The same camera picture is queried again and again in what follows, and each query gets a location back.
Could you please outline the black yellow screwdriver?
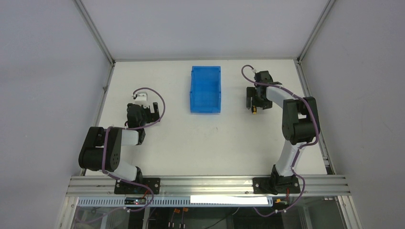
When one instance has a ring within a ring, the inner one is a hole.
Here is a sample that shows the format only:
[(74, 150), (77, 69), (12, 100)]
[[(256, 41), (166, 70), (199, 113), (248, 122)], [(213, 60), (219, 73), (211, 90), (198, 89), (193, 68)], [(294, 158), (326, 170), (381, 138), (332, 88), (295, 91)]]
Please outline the black yellow screwdriver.
[(256, 105), (254, 105), (254, 104), (251, 105), (251, 112), (252, 112), (252, 114), (257, 113), (257, 106)]

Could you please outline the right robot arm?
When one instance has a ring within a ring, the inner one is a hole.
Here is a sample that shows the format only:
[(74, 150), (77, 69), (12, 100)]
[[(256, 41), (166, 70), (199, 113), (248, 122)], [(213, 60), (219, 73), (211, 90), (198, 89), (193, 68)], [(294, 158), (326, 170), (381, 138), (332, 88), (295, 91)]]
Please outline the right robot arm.
[(304, 148), (320, 133), (316, 99), (295, 95), (275, 82), (268, 71), (254, 74), (255, 85), (246, 89), (246, 107), (255, 114), (258, 108), (266, 110), (278, 105), (282, 109), (281, 130), (285, 139), (270, 176), (253, 179), (255, 193), (299, 193), (296, 164)]

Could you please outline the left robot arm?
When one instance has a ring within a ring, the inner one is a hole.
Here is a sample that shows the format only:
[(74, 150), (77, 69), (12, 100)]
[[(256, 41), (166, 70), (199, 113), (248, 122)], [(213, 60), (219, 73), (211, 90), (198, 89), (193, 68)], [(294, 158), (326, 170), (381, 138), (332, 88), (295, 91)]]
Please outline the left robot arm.
[(105, 172), (121, 180), (142, 184), (141, 169), (121, 160), (121, 148), (141, 145), (146, 136), (144, 127), (158, 121), (159, 118), (157, 102), (153, 103), (153, 111), (149, 105), (129, 103), (127, 105), (129, 129), (90, 127), (79, 153), (79, 166), (82, 169)]

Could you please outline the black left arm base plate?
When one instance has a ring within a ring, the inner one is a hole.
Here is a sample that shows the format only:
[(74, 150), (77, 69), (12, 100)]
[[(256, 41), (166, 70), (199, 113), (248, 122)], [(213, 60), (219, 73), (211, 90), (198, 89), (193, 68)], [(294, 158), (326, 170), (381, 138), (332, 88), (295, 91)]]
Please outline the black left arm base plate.
[[(142, 185), (148, 186), (153, 194), (157, 195), (160, 193), (160, 182), (161, 179), (158, 177), (147, 177), (143, 178)], [(150, 191), (142, 186), (129, 184), (128, 182), (116, 182), (114, 187), (114, 194), (116, 195), (141, 195), (145, 192), (150, 194)]]

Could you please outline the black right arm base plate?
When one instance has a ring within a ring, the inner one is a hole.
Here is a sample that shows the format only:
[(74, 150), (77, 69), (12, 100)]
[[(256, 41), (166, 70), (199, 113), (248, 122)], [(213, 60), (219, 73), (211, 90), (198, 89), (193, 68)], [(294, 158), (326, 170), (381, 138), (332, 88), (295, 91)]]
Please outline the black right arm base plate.
[(253, 178), (255, 194), (298, 194), (301, 192), (298, 178), (288, 177), (255, 177)]

